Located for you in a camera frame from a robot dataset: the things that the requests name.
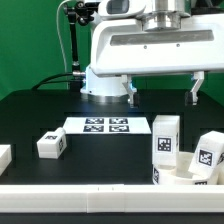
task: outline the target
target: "green backdrop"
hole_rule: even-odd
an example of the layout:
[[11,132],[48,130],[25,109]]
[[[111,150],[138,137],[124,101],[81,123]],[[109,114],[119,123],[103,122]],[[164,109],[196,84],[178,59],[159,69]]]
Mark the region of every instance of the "green backdrop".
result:
[[[40,80],[64,72],[56,32],[56,10],[62,0],[5,0],[0,13],[0,99],[12,91],[30,89]],[[67,18],[60,14],[62,39],[70,65],[70,34]],[[90,58],[89,27],[77,27],[81,67]],[[141,77],[140,89],[190,89],[190,76]],[[209,74],[201,88],[224,105],[224,75]],[[42,88],[67,88],[66,84]]]

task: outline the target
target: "table surface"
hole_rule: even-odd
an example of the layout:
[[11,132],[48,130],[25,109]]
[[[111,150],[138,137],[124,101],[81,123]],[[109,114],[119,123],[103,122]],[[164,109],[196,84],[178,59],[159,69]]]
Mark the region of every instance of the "table surface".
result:
[[[224,132],[224,108],[200,93],[197,106],[185,106],[184,90],[140,91],[139,108],[81,100],[66,90],[16,91],[0,102],[0,144],[12,145],[13,160],[0,184],[151,184],[152,136],[68,135],[68,147],[58,160],[39,159],[36,142],[63,126],[67,117],[146,117],[150,128],[157,115],[180,115],[180,150],[193,152],[202,134]],[[29,220],[38,214],[0,214],[0,220]],[[221,223],[223,214],[45,214],[55,223]]]

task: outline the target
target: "white cube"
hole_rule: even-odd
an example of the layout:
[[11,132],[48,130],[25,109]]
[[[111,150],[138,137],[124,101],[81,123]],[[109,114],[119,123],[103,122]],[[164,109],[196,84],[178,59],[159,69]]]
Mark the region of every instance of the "white cube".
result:
[[0,175],[7,168],[9,163],[12,161],[11,146],[0,145]]
[[153,164],[176,166],[179,153],[180,117],[158,115],[153,122]]
[[224,161],[224,134],[211,131],[201,136],[189,171],[210,178],[216,175]]
[[66,147],[67,143],[63,128],[58,128],[54,132],[47,132],[37,142],[40,158],[58,159]]

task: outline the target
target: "white paper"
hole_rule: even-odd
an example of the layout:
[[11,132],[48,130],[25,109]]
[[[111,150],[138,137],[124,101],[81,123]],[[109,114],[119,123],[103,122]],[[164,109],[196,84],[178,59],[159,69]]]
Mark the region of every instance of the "white paper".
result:
[[66,134],[151,134],[145,117],[68,117]]

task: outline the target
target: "white block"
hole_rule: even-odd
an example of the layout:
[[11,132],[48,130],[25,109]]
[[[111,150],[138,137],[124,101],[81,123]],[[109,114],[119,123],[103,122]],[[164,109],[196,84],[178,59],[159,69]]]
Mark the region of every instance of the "white block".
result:
[[153,167],[153,183],[155,185],[215,185],[218,175],[211,178],[204,178],[199,175],[188,172],[189,165],[193,158],[193,153],[180,152],[178,156],[178,165]]
[[125,186],[125,212],[223,212],[222,186]]
[[88,192],[87,212],[124,212],[124,185],[99,185]]
[[87,212],[87,185],[2,185],[0,212]]
[[219,171],[218,185],[224,185],[224,166]]
[[179,116],[158,115],[153,122],[153,164],[176,166],[179,152]]
[[54,132],[47,132],[37,142],[40,158],[57,159],[66,147],[67,143],[63,128],[58,128]]
[[224,161],[224,134],[211,131],[201,136],[189,171],[210,178],[216,175]]
[[7,168],[9,163],[12,161],[11,146],[0,145],[0,175]]

